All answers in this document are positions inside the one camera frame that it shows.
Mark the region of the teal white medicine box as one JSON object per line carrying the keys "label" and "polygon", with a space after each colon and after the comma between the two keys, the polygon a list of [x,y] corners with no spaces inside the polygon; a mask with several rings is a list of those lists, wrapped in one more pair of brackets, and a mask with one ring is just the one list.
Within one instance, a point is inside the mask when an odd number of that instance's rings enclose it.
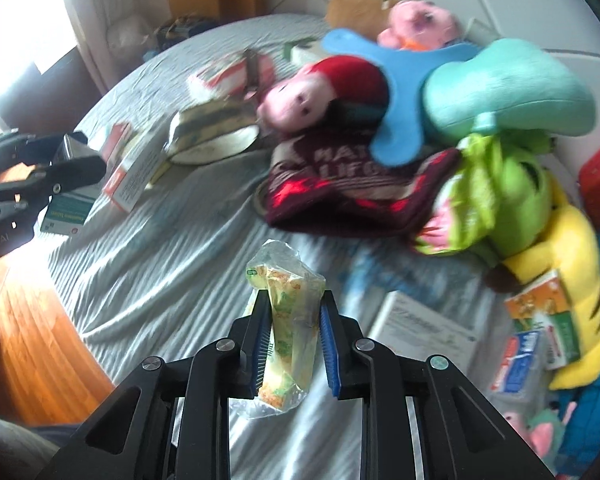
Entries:
{"label": "teal white medicine box", "polygon": [[100,194],[107,163],[98,151],[79,140],[77,132],[74,136],[65,135],[50,168],[55,170],[56,181],[40,231],[76,235]]}

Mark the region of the white grey medicine box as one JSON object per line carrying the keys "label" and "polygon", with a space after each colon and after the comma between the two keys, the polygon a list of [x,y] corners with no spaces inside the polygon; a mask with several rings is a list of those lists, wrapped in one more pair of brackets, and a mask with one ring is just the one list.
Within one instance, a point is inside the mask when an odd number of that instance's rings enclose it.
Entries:
{"label": "white grey medicine box", "polygon": [[397,290],[385,296],[368,336],[399,356],[414,360],[442,354],[464,373],[478,346],[473,330]]}

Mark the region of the yellow snack packet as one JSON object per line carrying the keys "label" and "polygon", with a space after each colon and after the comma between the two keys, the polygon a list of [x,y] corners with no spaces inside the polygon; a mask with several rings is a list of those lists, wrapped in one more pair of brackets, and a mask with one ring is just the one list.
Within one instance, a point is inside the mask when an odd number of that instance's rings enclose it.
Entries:
{"label": "yellow snack packet", "polygon": [[258,292],[264,290],[272,328],[256,397],[233,400],[230,406],[246,419],[283,415],[296,408],[311,387],[326,278],[281,240],[267,240],[260,247],[247,264],[246,278],[253,292],[245,312],[252,312]]}

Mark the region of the red white Tylenol box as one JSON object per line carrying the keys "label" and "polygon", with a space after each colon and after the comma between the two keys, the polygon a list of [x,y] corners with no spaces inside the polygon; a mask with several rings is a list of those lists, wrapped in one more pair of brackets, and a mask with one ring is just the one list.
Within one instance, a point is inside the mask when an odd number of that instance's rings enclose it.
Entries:
{"label": "red white Tylenol box", "polygon": [[104,186],[110,202],[131,212],[156,171],[166,160],[166,131],[148,132],[138,136],[125,152],[122,161]]}

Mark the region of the orange green medicine box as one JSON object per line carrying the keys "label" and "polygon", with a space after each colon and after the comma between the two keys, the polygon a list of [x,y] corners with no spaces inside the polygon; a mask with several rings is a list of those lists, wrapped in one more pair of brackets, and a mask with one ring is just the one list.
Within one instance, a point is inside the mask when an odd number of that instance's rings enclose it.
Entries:
{"label": "orange green medicine box", "polygon": [[556,270],[539,276],[504,304],[518,332],[544,333],[547,370],[559,370],[580,359],[570,301]]}

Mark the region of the yellow green tissue pack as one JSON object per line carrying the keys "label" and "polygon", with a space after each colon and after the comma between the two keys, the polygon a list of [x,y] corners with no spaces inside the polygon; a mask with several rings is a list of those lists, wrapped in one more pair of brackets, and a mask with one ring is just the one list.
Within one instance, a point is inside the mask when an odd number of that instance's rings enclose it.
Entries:
{"label": "yellow green tissue pack", "polygon": [[173,157],[242,128],[257,125],[251,104],[235,100],[210,100],[180,110],[171,119],[164,150]]}

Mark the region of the yellow Pikachu plush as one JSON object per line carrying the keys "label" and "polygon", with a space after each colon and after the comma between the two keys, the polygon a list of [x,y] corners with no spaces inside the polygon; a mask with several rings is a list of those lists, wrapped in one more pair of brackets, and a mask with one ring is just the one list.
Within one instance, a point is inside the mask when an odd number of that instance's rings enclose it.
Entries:
{"label": "yellow Pikachu plush", "polygon": [[552,211],[538,241],[498,263],[486,274],[496,292],[518,292],[547,271],[555,270],[570,301],[580,358],[560,368],[552,390],[585,387],[600,377],[600,248],[592,224],[549,176]]}

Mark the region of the red white packet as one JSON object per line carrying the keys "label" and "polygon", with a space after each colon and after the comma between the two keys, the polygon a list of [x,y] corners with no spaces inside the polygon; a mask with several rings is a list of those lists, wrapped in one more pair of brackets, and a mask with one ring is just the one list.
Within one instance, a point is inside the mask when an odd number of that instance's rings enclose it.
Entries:
{"label": "red white packet", "polygon": [[276,81],[274,60],[265,53],[247,49],[208,62],[186,79],[193,98],[249,99],[268,90]]}

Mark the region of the green frog plush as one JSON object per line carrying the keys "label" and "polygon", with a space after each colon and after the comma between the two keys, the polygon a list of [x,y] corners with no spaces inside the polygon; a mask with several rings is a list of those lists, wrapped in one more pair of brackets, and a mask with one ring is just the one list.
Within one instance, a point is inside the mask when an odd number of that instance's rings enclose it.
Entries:
{"label": "green frog plush", "polygon": [[412,246],[427,256],[472,252],[495,266],[529,248],[546,227],[552,191],[539,157],[553,140],[543,130],[473,132],[457,148],[460,166]]}

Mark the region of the maroon California knit hat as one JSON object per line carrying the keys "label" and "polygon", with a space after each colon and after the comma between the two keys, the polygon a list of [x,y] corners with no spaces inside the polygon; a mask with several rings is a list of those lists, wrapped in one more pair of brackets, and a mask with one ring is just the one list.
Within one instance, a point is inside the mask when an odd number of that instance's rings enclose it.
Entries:
{"label": "maroon California knit hat", "polygon": [[388,168],[373,160],[370,135],[308,133],[274,148],[261,207],[269,226],[346,237],[409,236],[460,166],[446,148]]}

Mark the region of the green white small box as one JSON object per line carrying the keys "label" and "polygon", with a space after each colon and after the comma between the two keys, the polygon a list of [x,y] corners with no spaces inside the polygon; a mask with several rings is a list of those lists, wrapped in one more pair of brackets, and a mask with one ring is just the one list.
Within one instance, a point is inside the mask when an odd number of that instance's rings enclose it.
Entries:
{"label": "green white small box", "polygon": [[321,46],[321,40],[314,37],[288,41],[283,46],[283,58],[298,67],[314,64],[329,57],[330,54]]}

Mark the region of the pink pig plush red dress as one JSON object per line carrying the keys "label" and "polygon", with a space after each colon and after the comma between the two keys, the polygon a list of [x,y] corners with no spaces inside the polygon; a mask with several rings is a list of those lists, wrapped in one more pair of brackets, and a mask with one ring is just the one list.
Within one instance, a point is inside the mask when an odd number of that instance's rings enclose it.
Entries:
{"label": "pink pig plush red dress", "polygon": [[388,84],[377,66],[357,56],[333,55],[268,90],[257,113],[268,127],[296,133],[318,124],[333,102],[386,106],[388,101]]}

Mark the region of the teal blue dolphin plush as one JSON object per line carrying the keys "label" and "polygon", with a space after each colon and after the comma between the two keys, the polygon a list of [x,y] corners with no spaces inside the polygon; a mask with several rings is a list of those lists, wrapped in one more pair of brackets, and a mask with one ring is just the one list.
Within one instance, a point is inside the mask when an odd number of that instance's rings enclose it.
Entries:
{"label": "teal blue dolphin plush", "polygon": [[458,42],[431,51],[392,50],[338,28],[322,40],[331,54],[370,62],[385,76],[389,101],[370,142],[386,167],[404,166],[427,136],[453,145],[473,131],[545,130],[585,136],[596,125],[588,86],[527,40],[502,38],[480,48]]}

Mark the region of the brown plush toy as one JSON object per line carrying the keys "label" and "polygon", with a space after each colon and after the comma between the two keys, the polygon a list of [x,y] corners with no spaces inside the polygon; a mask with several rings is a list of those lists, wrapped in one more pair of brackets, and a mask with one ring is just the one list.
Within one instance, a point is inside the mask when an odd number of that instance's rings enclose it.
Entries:
{"label": "brown plush toy", "polygon": [[325,21],[330,28],[346,28],[376,41],[388,27],[389,12],[401,0],[329,0]]}

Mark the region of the pink pig plush orange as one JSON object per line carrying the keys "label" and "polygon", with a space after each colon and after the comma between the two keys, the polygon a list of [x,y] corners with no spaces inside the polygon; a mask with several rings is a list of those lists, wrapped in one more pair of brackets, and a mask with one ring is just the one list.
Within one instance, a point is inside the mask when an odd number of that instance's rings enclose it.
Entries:
{"label": "pink pig plush orange", "polygon": [[461,34],[449,10],[427,1],[401,0],[389,11],[377,43],[394,50],[430,51],[452,44]]}

